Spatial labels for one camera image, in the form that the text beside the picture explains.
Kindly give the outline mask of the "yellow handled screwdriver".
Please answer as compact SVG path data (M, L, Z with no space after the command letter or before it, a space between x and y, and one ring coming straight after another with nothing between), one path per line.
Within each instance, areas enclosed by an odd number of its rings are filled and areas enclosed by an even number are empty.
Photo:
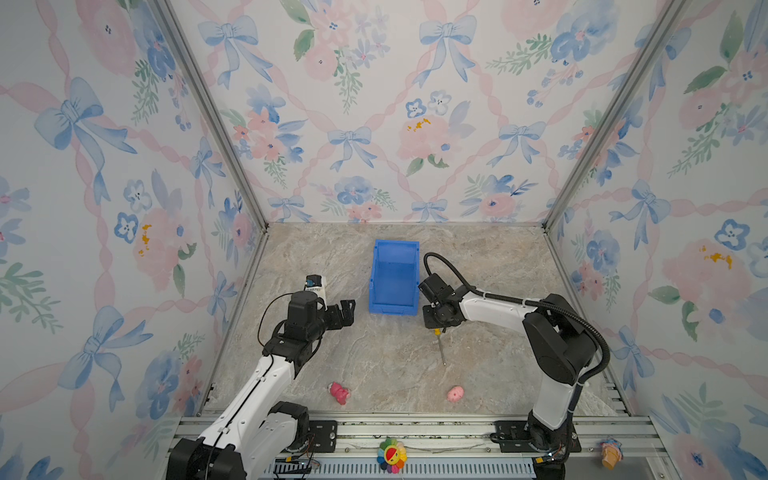
M445 352L444 352L444 346L443 346L443 343L442 343L442 330L439 329L439 328L436 328L436 329L433 330L433 332L434 332L434 335L436 337L436 341L437 341L437 345L438 345L438 351L439 351L439 354L440 354L441 365L442 366L447 366L447 361L446 361Z

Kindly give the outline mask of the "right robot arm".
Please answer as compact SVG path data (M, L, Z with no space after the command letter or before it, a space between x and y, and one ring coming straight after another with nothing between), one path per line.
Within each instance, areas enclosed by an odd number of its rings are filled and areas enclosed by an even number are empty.
M524 299L466 284L453 288L436 273L419 290L427 301L423 315L428 328L445 330L473 321L526 335L542 380L523 439L533 451L552 460L568 456L575 434L575 408L584 386L610 361L609 347L597 329L558 294Z

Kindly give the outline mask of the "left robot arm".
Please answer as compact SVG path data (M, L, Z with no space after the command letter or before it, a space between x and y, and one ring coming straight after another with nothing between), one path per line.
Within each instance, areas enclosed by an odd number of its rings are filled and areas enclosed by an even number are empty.
M289 295L287 315L266 341L262 357L227 408L196 439L170 451L167 479L258 479L284 451L311 444L305 406L280 399L316 355L328 331L354 323L356 302L330 305L317 289Z

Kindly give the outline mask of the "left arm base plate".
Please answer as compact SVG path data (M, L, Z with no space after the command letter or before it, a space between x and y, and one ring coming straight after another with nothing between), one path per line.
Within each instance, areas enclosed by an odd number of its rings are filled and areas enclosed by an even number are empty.
M338 422L334 420L300 421L294 440L285 451L292 454L334 453L337 430Z

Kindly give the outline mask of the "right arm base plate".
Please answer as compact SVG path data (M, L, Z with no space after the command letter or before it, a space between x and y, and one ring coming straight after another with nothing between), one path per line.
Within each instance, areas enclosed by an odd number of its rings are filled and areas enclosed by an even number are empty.
M502 453L561 455L582 451L572 421L566 421L556 430L549 429L536 419L496 421L489 438Z

